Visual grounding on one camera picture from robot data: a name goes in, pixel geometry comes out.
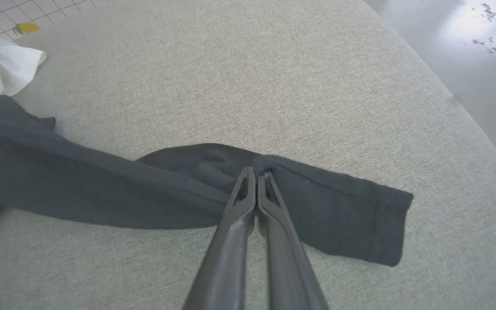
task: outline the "dark gray fabric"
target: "dark gray fabric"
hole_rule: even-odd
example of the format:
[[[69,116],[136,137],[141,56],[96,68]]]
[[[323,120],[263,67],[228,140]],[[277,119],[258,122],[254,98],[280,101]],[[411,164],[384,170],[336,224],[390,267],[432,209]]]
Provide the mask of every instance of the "dark gray fabric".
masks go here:
[[[257,174],[273,172],[305,243],[384,265],[401,259],[413,198],[407,192],[217,144],[162,149],[129,161],[72,143],[52,126],[0,96],[1,205],[119,227],[206,227],[219,223],[237,175],[253,166]]]

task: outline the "white towel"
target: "white towel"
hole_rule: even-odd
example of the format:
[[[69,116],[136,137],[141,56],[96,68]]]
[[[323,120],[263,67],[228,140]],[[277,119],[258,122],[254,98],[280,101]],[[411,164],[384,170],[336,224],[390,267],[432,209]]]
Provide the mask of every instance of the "white towel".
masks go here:
[[[13,96],[28,85],[45,52],[0,39],[0,94]]]

